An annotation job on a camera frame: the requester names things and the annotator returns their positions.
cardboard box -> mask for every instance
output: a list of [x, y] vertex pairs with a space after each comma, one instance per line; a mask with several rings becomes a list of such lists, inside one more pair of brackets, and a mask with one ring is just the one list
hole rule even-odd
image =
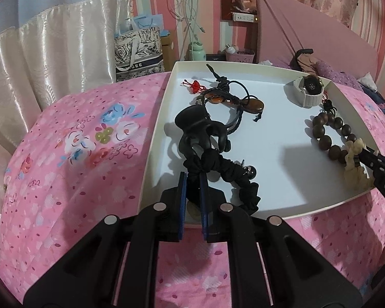
[[164, 68], [166, 72], [171, 72], [175, 64], [174, 51], [174, 31], [170, 31], [168, 36], [161, 37], [162, 57], [164, 59]]

black and white floral bag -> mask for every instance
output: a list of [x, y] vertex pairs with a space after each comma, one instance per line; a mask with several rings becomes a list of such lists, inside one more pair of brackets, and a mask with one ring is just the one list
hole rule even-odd
[[164, 72], [158, 27], [126, 32], [114, 43], [117, 82]]

white tray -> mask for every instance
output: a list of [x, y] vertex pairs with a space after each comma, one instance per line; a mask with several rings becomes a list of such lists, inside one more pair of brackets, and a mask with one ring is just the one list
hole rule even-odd
[[[162, 191], [177, 186], [184, 157], [178, 152], [182, 131], [175, 126], [175, 116], [185, 107], [195, 103], [195, 95], [181, 86], [184, 79], [198, 80], [206, 87], [215, 86], [215, 79], [205, 66], [206, 61], [177, 62], [172, 70], [162, 100], [151, 148], [145, 169], [140, 207], [159, 200]], [[301, 108], [291, 89], [294, 79], [305, 73], [277, 67], [236, 62], [208, 62], [219, 75], [243, 83], [250, 94], [265, 104], [262, 119], [253, 121], [255, 115], [244, 113], [239, 129], [229, 136], [232, 149], [223, 153], [225, 158], [253, 165], [259, 184], [259, 211], [253, 216], [267, 218], [278, 215], [292, 218], [321, 212], [343, 204], [368, 191], [350, 190], [345, 186], [344, 167], [331, 161], [327, 152], [318, 148], [311, 136], [311, 119], [320, 107]], [[335, 84], [323, 79], [333, 105], [337, 107], [352, 132], [362, 138], [367, 146], [378, 147], [364, 122]], [[231, 93], [243, 98], [244, 90], [231, 84]], [[223, 104], [206, 105], [212, 120], [226, 123], [230, 110]], [[333, 145], [343, 146], [345, 139], [336, 130], [325, 126]], [[238, 190], [224, 182], [218, 173], [208, 174], [209, 185], [224, 191], [227, 201], [239, 205]], [[186, 212], [186, 222], [196, 223]]]

black scrunchie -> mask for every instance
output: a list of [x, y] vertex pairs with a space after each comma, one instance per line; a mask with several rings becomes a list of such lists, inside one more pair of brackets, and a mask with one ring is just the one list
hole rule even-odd
[[217, 149], [207, 149], [201, 156], [188, 157], [184, 161], [187, 168], [187, 199], [199, 207], [199, 174], [209, 173], [214, 170], [221, 174], [221, 178], [226, 182], [235, 182], [240, 187], [239, 198], [243, 202], [240, 207], [249, 215], [258, 211], [258, 203], [261, 200], [257, 196], [258, 184], [250, 182], [245, 170], [239, 164], [223, 158]]

wall socket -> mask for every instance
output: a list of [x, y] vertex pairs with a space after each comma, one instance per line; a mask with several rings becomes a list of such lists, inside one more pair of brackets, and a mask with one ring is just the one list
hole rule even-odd
[[257, 19], [253, 14], [232, 13], [232, 20], [235, 22], [250, 22], [253, 23]]

